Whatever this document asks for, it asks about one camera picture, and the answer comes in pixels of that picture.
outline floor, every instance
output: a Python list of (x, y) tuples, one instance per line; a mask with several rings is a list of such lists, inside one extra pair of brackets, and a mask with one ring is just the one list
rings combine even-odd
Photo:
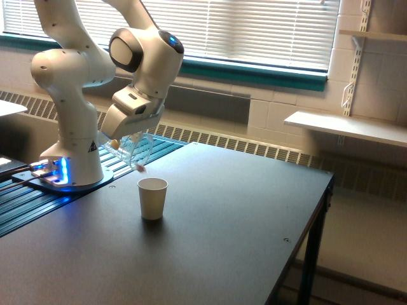
[[(367, 281), (384, 292), (407, 295), (407, 203), (336, 188), (326, 217), (319, 266)], [(302, 246), (298, 255), (303, 258)], [(300, 274), (294, 268), (285, 285), (298, 288)], [(341, 281), (318, 276), (312, 304), (402, 305), (397, 301)], [(295, 293), (284, 291), (291, 300)]]

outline shelf bracket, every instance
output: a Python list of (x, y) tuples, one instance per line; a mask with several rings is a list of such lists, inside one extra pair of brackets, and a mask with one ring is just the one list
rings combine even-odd
[(364, 38), (352, 36), (352, 40), (353, 40), (354, 44), (356, 45), (356, 48), (358, 48), (358, 49), (362, 48), (362, 45), (363, 45), (362, 40), (364, 40)]
[[(363, 14), (361, 26), (359, 29), (361, 32), (366, 32), (368, 29), (370, 8), (371, 8), (371, 0), (361, 0), (361, 11)], [(356, 84), (357, 84), (357, 76), (359, 74), (359, 65), (362, 60), (362, 53), (363, 53), (365, 39), (364, 38), (358, 39), (357, 37), (353, 36), (352, 40), (355, 43), (355, 57), (354, 57), (354, 61), (353, 61), (352, 73), (350, 75), (349, 84), (353, 84), (353, 85), (352, 86), (348, 85), (344, 89), (344, 96), (342, 98), (342, 106), (343, 106), (342, 114), (344, 116), (350, 116), (350, 112), (352, 110), (352, 103), (354, 100), (354, 93), (355, 93)], [(343, 146), (344, 142), (345, 142), (345, 137), (339, 136), (338, 145)]]

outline wall shelf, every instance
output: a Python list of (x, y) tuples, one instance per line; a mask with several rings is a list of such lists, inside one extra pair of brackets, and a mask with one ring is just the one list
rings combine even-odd
[(7, 116), (9, 114), (24, 111), (27, 111), (27, 108), (22, 105), (6, 102), (5, 100), (0, 100), (0, 116)]
[(407, 147), (407, 128), (373, 120), (297, 111), (286, 118), (284, 124), (333, 133), (335, 135), (344, 135), (357, 139)]
[(379, 33), (379, 32), (361, 32), (359, 30), (339, 30), (339, 34), (351, 35), (360, 38), (370, 38), (377, 40), (386, 41), (406, 41), (407, 35), (389, 34), (389, 33)]

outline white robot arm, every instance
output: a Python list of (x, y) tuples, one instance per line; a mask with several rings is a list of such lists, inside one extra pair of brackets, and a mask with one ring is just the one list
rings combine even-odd
[(103, 178), (97, 150), (97, 111), (85, 101), (82, 88), (110, 82), (115, 66), (83, 26), (74, 0), (34, 0), (43, 30), (62, 49), (38, 53), (31, 73), (53, 99), (59, 139), (41, 154), (57, 170), (47, 178), (55, 187), (84, 186)]
[(113, 95), (114, 104), (101, 128), (110, 139), (120, 139), (157, 125), (184, 47), (174, 35), (158, 28), (140, 0), (103, 1), (130, 26), (112, 35), (109, 52), (116, 66), (134, 73), (133, 82)]
[(159, 122), (184, 48), (175, 36), (158, 28), (140, 0), (104, 0), (130, 26), (113, 34), (110, 58), (85, 30), (74, 0), (34, 2), (43, 30), (63, 47), (38, 53), (32, 61), (32, 76), (51, 95), (59, 118), (59, 140), (41, 154), (51, 167), (34, 174), (56, 170), (46, 178), (54, 187), (95, 184), (104, 176), (97, 150), (97, 111), (83, 98), (82, 88), (112, 80), (113, 62), (133, 72), (132, 84), (114, 94), (102, 132), (119, 140), (139, 133)]

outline white paper cup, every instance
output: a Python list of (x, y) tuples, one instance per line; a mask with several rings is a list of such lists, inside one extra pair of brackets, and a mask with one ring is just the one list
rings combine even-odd
[(160, 178), (141, 179), (139, 186), (141, 217), (156, 220), (163, 217), (168, 182)]

